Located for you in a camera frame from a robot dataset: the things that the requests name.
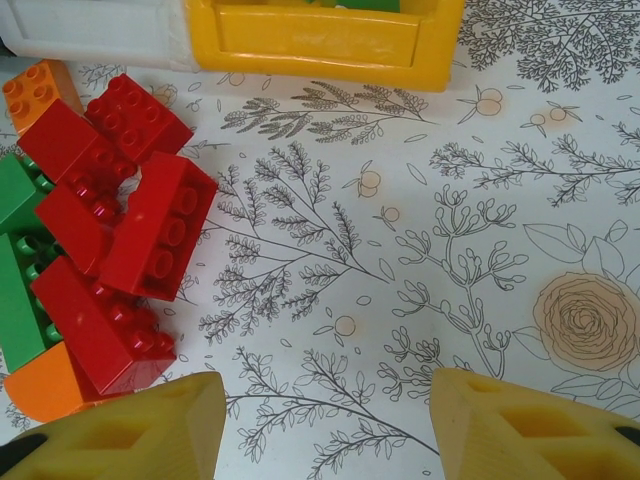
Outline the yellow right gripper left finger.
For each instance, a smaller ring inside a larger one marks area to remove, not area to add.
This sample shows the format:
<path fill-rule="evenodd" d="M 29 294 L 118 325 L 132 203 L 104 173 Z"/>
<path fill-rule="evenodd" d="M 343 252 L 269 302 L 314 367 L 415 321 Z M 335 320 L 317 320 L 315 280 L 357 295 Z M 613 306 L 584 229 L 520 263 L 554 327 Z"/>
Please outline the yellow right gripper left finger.
<path fill-rule="evenodd" d="M 0 480 L 214 480 L 222 377 L 187 375 L 42 424 L 0 446 Z"/>

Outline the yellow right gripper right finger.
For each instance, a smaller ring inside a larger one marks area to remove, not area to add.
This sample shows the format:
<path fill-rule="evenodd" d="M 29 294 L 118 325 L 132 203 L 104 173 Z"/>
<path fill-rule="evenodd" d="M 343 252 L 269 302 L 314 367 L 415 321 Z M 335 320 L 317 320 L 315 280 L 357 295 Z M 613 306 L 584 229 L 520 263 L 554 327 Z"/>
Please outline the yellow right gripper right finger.
<path fill-rule="evenodd" d="M 640 480 L 640 423 L 454 368 L 429 411 L 445 480 Z"/>

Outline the red lego brick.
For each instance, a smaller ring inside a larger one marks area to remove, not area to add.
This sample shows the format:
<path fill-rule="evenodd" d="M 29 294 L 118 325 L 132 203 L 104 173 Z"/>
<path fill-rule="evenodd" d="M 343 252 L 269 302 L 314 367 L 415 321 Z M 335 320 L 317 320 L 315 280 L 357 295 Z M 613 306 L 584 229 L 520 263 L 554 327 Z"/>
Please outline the red lego brick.
<path fill-rule="evenodd" d="M 135 296 L 175 299 L 217 183 L 190 159 L 155 152 L 100 271 L 107 286 Z"/>
<path fill-rule="evenodd" d="M 88 103 L 85 117 L 138 165 L 156 151 L 177 154 L 193 136 L 170 109 L 126 74 L 112 78 Z"/>
<path fill-rule="evenodd" d="M 65 180 L 54 187 L 35 213 L 81 273 L 100 275 L 116 228 L 124 219 L 116 187 L 87 176 Z"/>
<path fill-rule="evenodd" d="M 101 395 L 149 387 L 176 360 L 171 335 L 138 299 L 54 260 L 31 289 Z"/>
<path fill-rule="evenodd" d="M 56 183 L 86 180 L 116 188 L 137 172 L 114 144 L 60 100 L 20 137 L 18 145 Z"/>

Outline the green lego brick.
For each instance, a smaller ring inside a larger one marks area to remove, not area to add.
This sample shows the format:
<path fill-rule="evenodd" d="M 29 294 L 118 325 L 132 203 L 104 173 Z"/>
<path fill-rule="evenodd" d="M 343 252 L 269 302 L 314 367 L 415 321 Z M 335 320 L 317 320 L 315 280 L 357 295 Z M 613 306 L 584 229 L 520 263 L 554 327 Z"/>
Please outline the green lego brick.
<path fill-rule="evenodd" d="M 30 157 L 10 153 L 0 159 L 0 234 L 47 236 L 35 207 L 54 188 Z"/>
<path fill-rule="evenodd" d="M 32 235 L 0 235 L 0 350 L 13 373 L 62 340 L 31 284 L 63 254 Z"/>
<path fill-rule="evenodd" d="M 324 5 L 333 8 L 347 8 L 389 13 L 400 12 L 400 0 L 322 0 L 322 2 Z"/>

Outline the orange lego brick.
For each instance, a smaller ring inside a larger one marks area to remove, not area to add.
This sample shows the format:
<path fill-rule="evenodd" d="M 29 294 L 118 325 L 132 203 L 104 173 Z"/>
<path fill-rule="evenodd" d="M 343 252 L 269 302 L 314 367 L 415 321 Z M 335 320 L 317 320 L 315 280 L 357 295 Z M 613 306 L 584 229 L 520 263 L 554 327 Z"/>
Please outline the orange lego brick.
<path fill-rule="evenodd" d="M 78 114 L 83 105 L 71 74 L 63 61 L 44 59 L 7 81 L 2 92 L 12 124 L 19 136 L 46 111 L 56 99 Z"/>
<path fill-rule="evenodd" d="M 64 341 L 11 373 L 4 380 L 4 388 L 18 410 L 40 423 L 129 393 L 100 394 Z"/>

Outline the floral patterned tablecloth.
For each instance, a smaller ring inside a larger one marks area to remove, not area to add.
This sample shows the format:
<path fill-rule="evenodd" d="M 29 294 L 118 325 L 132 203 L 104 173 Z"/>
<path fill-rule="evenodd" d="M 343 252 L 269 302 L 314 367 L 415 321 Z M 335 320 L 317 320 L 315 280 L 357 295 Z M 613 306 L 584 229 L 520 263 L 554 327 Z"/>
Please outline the floral patterned tablecloth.
<path fill-rule="evenodd" d="M 445 480 L 438 368 L 640 423 L 635 64 L 536 83 L 458 59 L 437 94 L 67 66 L 78 115 L 126 74 L 217 183 L 174 300 L 86 275 L 174 339 L 172 365 L 126 395 L 219 373 L 214 480 Z"/>

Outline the white plastic container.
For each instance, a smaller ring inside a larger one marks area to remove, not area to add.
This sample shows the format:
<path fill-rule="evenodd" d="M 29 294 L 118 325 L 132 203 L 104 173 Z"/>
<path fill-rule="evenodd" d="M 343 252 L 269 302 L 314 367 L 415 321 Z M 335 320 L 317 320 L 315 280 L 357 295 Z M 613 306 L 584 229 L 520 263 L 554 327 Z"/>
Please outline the white plastic container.
<path fill-rule="evenodd" d="M 0 0 L 18 56 L 196 71 L 184 0 Z"/>

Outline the yellow plastic container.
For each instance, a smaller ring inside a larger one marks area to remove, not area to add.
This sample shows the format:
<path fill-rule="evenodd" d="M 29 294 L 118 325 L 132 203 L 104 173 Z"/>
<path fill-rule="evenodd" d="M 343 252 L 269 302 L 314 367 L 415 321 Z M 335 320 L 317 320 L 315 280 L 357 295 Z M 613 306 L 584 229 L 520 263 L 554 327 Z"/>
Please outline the yellow plastic container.
<path fill-rule="evenodd" d="M 204 70 L 370 83 L 442 92 L 465 0 L 400 0 L 400 12 L 322 0 L 184 0 Z"/>

